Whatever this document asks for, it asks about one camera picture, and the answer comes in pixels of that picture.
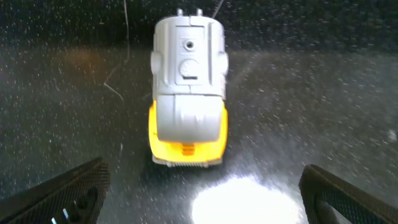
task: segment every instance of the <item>yellow base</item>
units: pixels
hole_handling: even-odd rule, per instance
[[[156,101],[154,100],[149,109],[148,124],[149,144],[154,160],[175,164],[212,164],[213,161],[221,162],[228,135],[228,112],[224,106],[223,108],[218,141],[182,144],[180,142],[160,141],[157,137]]]

